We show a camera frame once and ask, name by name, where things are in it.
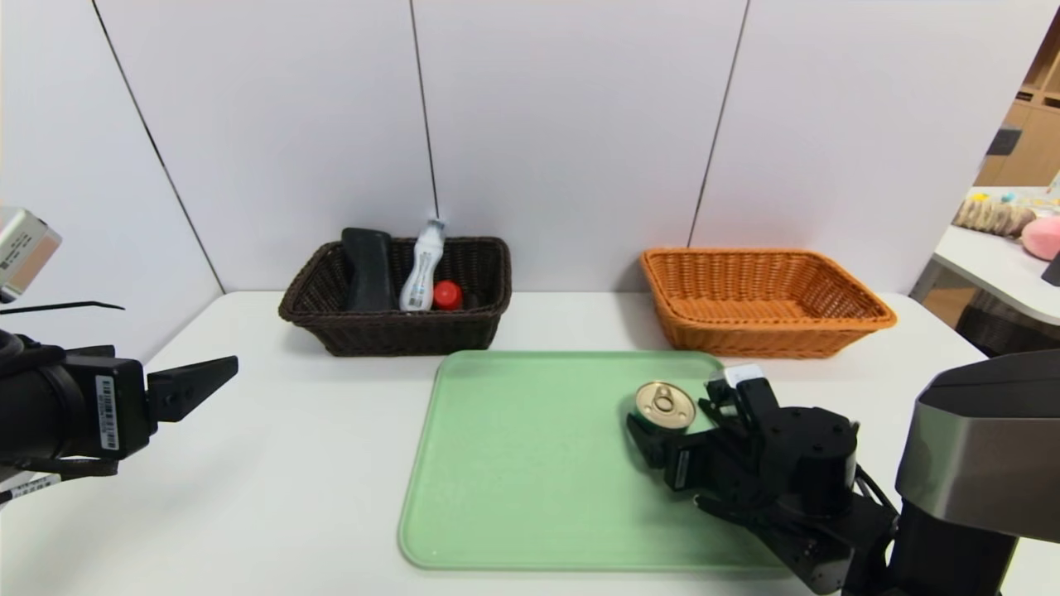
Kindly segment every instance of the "table surface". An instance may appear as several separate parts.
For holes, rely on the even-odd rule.
[[[1005,192],[1026,194],[1037,188],[978,187],[971,193],[1000,196]],[[935,260],[993,294],[1017,311],[1049,325],[1060,325],[1060,287],[1042,279],[1046,261],[1028,255],[1013,240],[950,226]]]
[[[411,566],[396,528],[441,357],[331,357],[280,320],[280,298],[225,296],[149,363],[234,353],[242,370],[183,422],[162,425],[119,476],[60,485],[3,511],[4,594],[810,594],[792,577]],[[859,460],[897,498],[916,396],[940,370],[982,355],[912,299],[883,298],[897,327],[829,360],[760,364],[782,404],[862,421]],[[668,346],[648,295],[516,294],[493,348]],[[1021,541],[1005,589],[1057,592],[1060,547]]]

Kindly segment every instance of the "red cap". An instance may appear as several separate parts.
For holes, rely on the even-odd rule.
[[[456,311],[463,303],[463,292],[456,283],[443,279],[435,286],[435,308],[440,311]]]

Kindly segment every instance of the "white bottle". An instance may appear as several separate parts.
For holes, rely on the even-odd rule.
[[[435,301],[435,267],[442,260],[445,224],[438,220],[427,222],[416,241],[412,273],[401,288],[398,305],[403,311],[429,311]]]

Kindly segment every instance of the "dark brown wicker basket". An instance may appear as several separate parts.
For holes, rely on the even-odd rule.
[[[390,245],[394,296],[412,270],[416,239]],[[280,302],[280,317],[307,329],[336,356],[407,356],[484,350],[497,333],[512,297],[508,245],[498,238],[445,241],[435,281],[449,279],[464,293],[464,309],[404,313],[342,311],[350,285],[342,244],[321,246],[302,267]]]

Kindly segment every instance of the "metal can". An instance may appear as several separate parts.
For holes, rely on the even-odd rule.
[[[637,389],[636,416],[660,431],[684,432],[695,420],[695,404],[681,387],[652,381]]]

